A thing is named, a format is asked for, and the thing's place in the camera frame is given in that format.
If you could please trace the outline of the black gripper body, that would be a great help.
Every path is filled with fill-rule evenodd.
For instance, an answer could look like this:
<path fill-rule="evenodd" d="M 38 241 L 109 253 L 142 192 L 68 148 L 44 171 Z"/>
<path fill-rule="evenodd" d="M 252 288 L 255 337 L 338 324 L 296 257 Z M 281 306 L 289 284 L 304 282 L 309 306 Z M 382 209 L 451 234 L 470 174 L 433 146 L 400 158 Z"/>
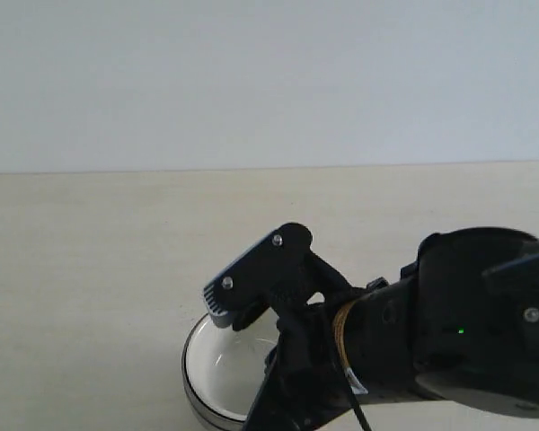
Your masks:
<path fill-rule="evenodd" d="M 325 303 L 280 312 L 278 345 L 243 430 L 318 430 L 351 411 L 368 422 L 342 370 Z"/>

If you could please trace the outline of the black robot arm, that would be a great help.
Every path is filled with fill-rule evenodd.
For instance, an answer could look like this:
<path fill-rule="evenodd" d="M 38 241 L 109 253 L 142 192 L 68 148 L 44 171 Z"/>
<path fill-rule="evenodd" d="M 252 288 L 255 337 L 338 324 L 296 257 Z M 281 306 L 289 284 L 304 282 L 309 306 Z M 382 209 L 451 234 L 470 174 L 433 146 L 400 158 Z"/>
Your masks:
<path fill-rule="evenodd" d="M 328 293 L 278 318 L 246 430 L 315 430 L 364 407 L 452 401 L 539 419 L 539 238 L 435 233 L 393 284 Z"/>

